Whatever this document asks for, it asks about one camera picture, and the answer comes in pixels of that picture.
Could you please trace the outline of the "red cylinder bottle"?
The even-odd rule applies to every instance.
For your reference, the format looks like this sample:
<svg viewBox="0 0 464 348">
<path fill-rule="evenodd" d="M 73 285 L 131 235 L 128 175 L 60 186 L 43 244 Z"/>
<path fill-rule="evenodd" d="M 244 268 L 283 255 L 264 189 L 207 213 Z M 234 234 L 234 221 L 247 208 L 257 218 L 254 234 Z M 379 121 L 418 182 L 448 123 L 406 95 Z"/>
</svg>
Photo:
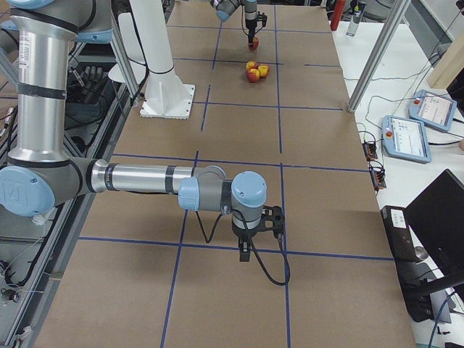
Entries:
<svg viewBox="0 0 464 348">
<path fill-rule="evenodd" d="M 337 30 L 337 28 L 339 26 L 339 22 L 341 20 L 343 12 L 344 12 L 345 3 L 346 3 L 345 0 L 337 0 L 336 1 L 335 7 L 334 7 L 334 10 L 333 10 L 333 16 L 331 18 L 331 24 L 330 24 L 331 31 L 336 31 Z"/>
</svg>

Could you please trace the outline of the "orange black adapter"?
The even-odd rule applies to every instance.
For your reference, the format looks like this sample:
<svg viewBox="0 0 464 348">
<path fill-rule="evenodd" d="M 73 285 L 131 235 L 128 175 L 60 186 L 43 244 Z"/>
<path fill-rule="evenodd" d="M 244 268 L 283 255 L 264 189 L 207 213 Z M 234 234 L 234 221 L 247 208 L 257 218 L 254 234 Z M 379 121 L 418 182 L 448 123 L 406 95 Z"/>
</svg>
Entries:
<svg viewBox="0 0 464 348">
<path fill-rule="evenodd" d="M 375 192 L 386 188 L 385 168 L 383 164 L 375 159 L 368 161 L 370 178 Z"/>
<path fill-rule="evenodd" d="M 370 133 L 370 132 L 368 132 L 366 130 L 361 131 L 361 133 L 363 134 L 362 148 L 363 148 L 366 160 L 367 161 L 377 160 L 378 159 L 377 140 L 376 140 L 375 136 L 372 133 Z M 367 135 L 369 135 L 371 137 L 371 140 L 366 139 Z"/>
</svg>

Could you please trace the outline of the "orange black adapter near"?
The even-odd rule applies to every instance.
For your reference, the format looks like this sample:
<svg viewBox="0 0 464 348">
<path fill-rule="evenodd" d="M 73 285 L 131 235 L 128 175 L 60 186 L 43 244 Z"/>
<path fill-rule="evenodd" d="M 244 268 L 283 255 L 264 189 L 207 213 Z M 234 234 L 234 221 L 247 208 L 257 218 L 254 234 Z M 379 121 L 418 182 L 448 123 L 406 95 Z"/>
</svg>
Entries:
<svg viewBox="0 0 464 348">
<path fill-rule="evenodd" d="M 375 159 L 368 161 L 370 178 L 375 192 L 386 188 L 385 168 L 383 164 Z"/>
</svg>

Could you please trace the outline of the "aluminium frame post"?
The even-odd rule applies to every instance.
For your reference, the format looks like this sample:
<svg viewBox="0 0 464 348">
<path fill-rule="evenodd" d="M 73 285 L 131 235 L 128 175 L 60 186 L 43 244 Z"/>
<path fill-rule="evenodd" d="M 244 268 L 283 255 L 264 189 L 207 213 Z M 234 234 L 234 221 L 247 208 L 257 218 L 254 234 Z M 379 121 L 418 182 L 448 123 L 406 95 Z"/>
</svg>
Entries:
<svg viewBox="0 0 464 348">
<path fill-rule="evenodd" d="M 349 99 L 347 105 L 348 112 L 355 113 L 359 106 L 390 41 L 396 33 L 397 27 L 401 23 L 407 8 L 410 6 L 410 3 L 411 0 L 395 1 Z"/>
</svg>

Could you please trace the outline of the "orange black adapter far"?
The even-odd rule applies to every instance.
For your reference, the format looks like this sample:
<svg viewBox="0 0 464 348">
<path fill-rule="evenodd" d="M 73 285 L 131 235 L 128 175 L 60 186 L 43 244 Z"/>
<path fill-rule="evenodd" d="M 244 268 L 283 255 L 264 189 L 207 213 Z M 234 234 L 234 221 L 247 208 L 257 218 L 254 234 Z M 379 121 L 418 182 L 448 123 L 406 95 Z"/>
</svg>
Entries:
<svg viewBox="0 0 464 348">
<path fill-rule="evenodd" d="M 372 133 L 370 133 L 370 132 L 368 132 L 366 130 L 361 131 L 361 133 L 363 134 L 362 148 L 363 148 L 366 160 L 367 161 L 377 160 L 378 159 L 377 140 L 376 140 L 375 136 Z M 366 139 L 367 135 L 369 135 L 371 137 L 371 140 Z"/>
</svg>

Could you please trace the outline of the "clear water bottle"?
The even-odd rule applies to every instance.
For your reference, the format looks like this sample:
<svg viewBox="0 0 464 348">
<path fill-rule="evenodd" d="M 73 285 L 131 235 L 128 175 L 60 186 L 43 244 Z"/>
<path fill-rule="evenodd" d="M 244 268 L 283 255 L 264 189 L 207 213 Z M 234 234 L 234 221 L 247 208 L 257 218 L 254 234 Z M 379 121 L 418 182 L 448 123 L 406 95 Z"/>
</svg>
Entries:
<svg viewBox="0 0 464 348">
<path fill-rule="evenodd" d="M 355 36 L 358 26 L 362 21 L 364 12 L 365 12 L 366 2 L 365 1 L 351 1 L 350 10 L 351 10 L 351 19 L 346 31 L 347 36 Z"/>
</svg>

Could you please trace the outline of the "red yellow apple front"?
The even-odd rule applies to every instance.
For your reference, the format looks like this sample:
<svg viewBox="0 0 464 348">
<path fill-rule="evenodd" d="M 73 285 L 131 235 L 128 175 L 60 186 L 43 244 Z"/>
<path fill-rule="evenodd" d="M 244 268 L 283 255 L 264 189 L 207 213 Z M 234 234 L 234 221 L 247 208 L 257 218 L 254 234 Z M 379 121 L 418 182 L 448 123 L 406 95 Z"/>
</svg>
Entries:
<svg viewBox="0 0 464 348">
<path fill-rule="evenodd" d="M 252 68 L 246 71 L 246 79 L 250 83 L 257 83 L 260 80 L 260 71 Z"/>
</svg>

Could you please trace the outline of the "carried red yellow apple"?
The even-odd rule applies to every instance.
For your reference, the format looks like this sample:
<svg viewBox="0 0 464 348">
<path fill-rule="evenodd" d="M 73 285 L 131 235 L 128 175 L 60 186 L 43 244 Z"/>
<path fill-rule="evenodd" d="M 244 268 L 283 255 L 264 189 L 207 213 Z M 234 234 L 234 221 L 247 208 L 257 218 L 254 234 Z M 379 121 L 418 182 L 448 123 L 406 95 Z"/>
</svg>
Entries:
<svg viewBox="0 0 464 348">
<path fill-rule="evenodd" d="M 254 37 L 251 41 L 248 42 L 247 46 L 249 48 L 249 50 L 257 50 L 258 46 L 259 46 L 259 38 L 258 37 Z"/>
</svg>

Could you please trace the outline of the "black laptop computer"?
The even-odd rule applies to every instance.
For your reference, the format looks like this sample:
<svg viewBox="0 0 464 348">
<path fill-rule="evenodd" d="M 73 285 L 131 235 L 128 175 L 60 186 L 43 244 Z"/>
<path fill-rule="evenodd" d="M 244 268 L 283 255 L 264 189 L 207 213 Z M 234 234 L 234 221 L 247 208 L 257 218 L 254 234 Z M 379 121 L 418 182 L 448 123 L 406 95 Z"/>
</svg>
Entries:
<svg viewBox="0 0 464 348">
<path fill-rule="evenodd" d="M 443 275 L 463 270 L 463 183 L 439 174 L 405 208 L 406 220 Z"/>
</svg>

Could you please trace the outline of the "near blue teach pendant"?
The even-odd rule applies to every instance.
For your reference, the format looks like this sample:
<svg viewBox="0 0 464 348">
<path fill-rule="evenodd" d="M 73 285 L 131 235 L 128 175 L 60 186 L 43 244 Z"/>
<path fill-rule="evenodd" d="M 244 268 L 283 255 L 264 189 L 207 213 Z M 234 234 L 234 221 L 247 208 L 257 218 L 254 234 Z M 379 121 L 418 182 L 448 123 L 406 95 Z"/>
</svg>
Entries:
<svg viewBox="0 0 464 348">
<path fill-rule="evenodd" d="M 386 115 L 382 120 L 383 147 L 390 157 L 430 163 L 426 127 L 419 120 Z"/>
</svg>

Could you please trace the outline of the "red yellow apple back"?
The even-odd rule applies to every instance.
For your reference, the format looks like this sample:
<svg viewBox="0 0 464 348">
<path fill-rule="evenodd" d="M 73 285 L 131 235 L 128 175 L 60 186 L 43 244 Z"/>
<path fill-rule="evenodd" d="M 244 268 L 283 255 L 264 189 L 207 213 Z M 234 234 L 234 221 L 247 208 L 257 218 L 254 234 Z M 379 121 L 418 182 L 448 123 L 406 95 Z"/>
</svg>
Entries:
<svg viewBox="0 0 464 348">
<path fill-rule="evenodd" d="M 246 63 L 246 71 L 258 69 L 258 63 L 256 61 L 248 61 Z"/>
</svg>

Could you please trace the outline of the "far blue teach pendant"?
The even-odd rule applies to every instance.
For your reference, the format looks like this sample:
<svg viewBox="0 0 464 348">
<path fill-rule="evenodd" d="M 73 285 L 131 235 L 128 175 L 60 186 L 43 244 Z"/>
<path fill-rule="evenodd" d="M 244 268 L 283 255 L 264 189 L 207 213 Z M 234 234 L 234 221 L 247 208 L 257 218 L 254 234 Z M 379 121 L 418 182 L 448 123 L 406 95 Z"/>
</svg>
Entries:
<svg viewBox="0 0 464 348">
<path fill-rule="evenodd" d="M 424 89 L 415 93 L 408 109 L 409 117 L 441 132 L 451 128 L 457 102 Z"/>
</svg>

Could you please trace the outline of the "black desktop box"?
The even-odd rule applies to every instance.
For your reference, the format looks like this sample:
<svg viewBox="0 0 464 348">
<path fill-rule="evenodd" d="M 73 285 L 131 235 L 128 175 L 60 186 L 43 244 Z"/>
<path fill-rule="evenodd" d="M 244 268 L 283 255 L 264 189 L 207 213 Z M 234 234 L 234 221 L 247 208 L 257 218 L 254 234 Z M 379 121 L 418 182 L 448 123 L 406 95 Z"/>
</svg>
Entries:
<svg viewBox="0 0 464 348">
<path fill-rule="evenodd" d="M 427 254 L 418 256 L 405 209 L 386 205 L 381 209 L 381 216 L 409 315 L 415 322 L 438 319 L 451 323 L 449 306 L 441 308 L 447 297 L 447 277 L 434 274 L 425 263 Z"/>
</svg>

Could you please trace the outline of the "blue teach pendant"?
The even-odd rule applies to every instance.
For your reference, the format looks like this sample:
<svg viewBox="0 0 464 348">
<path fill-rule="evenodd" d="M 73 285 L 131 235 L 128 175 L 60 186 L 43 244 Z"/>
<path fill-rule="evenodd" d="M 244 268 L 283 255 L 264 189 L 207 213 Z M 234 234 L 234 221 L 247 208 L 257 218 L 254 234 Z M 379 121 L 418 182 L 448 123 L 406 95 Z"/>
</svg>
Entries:
<svg viewBox="0 0 464 348">
<path fill-rule="evenodd" d="M 426 127 L 419 120 L 386 115 L 382 120 L 383 147 L 390 157 L 430 163 Z"/>
<path fill-rule="evenodd" d="M 409 117 L 441 132 L 451 128 L 457 102 L 424 89 L 415 93 L 408 109 Z"/>
</svg>

